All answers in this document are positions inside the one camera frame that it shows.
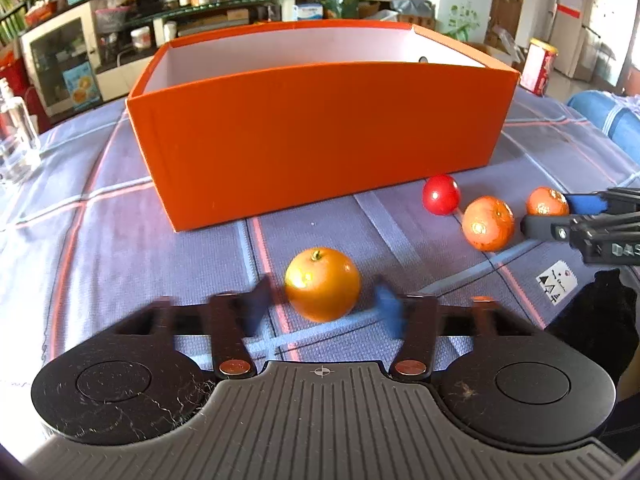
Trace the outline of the small orange tangerine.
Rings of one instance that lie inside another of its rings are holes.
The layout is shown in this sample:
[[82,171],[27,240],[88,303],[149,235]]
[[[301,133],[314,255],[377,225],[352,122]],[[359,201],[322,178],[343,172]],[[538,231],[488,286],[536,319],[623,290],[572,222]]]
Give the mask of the small orange tangerine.
[[527,213],[531,216],[568,216],[570,205],[563,193],[555,188],[540,186],[528,196]]

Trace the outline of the ribbed orange tangerine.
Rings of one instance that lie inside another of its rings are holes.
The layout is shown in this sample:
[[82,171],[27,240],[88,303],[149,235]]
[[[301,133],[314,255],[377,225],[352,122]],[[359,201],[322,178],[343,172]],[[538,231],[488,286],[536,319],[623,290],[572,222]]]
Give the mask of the ribbed orange tangerine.
[[510,206],[494,196],[482,196],[466,207],[462,232],[469,244],[481,252],[500,252],[509,244],[515,231]]

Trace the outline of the red cherry tomato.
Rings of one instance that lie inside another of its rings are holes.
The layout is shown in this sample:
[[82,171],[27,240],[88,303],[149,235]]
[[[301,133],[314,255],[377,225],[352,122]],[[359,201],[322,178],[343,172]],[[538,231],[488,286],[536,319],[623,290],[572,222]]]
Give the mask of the red cherry tomato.
[[446,216],[459,206],[461,193],[457,181],[448,174],[430,177],[423,187],[422,202],[431,214]]

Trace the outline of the large orange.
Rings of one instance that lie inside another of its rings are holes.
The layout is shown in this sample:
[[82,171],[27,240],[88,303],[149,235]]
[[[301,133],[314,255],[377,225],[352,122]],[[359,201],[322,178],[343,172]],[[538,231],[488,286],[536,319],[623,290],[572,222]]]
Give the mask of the large orange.
[[332,322],[348,315],[358,302],[360,289],[356,264],[329,247],[300,252],[284,274],[288,302],[299,315],[314,323]]

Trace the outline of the blue plaid tablecloth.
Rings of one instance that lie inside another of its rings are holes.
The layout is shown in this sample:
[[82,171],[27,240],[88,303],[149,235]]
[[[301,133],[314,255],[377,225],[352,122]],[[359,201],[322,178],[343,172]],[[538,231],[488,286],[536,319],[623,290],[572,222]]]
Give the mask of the blue plaid tablecloth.
[[564,301],[549,298],[539,275],[558,263],[579,285],[596,274],[570,246],[521,234],[502,252],[478,252],[458,214],[424,209],[418,181],[177,233],[119,101],[45,133],[41,154],[29,181],[1,192],[1,442],[20,459],[47,437],[30,386],[51,358],[160,296],[200,304],[262,274],[280,282],[309,247],[356,263],[358,307],[314,324],[279,299],[248,342],[257,362],[388,362],[397,344],[371,309],[380,275],[445,304],[489,296],[546,325]]

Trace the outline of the red cylindrical tin can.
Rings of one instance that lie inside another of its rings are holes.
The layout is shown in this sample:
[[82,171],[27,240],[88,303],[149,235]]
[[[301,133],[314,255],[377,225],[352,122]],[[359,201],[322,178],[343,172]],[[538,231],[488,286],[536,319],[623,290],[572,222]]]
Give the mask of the red cylindrical tin can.
[[527,91],[543,96],[546,92],[558,49],[537,38],[529,41],[520,85]]

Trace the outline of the clear glass jar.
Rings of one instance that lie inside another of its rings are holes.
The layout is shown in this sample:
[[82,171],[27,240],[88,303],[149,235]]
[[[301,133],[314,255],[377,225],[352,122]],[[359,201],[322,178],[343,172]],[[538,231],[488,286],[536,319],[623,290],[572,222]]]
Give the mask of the clear glass jar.
[[40,166],[40,141],[24,100],[1,79],[1,181],[17,184]]

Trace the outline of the orange cardboard shoe box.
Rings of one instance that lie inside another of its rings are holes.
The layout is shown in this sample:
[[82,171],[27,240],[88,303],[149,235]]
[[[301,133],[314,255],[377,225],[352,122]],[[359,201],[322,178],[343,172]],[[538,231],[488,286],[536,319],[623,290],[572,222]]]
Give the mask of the orange cardboard shoe box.
[[126,101],[176,231],[487,165],[518,72],[434,30],[320,20],[168,42]]

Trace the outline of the white TV stand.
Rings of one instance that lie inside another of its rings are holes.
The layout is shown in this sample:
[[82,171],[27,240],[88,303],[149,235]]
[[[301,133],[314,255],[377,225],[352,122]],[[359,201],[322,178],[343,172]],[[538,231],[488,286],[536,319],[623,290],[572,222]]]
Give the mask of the white TV stand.
[[105,102],[126,96],[154,53],[169,41],[269,22],[360,18],[395,21],[390,0],[212,0],[158,12],[131,9],[117,32],[99,32],[101,65],[96,82]]

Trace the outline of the white glass-door cabinet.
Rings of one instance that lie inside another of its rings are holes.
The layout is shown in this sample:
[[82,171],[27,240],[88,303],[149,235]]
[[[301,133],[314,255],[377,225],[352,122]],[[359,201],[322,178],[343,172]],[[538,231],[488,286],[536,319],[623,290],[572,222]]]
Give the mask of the white glass-door cabinet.
[[21,36],[29,80],[51,122],[103,101],[96,79],[101,66],[94,22],[97,3],[74,4]]

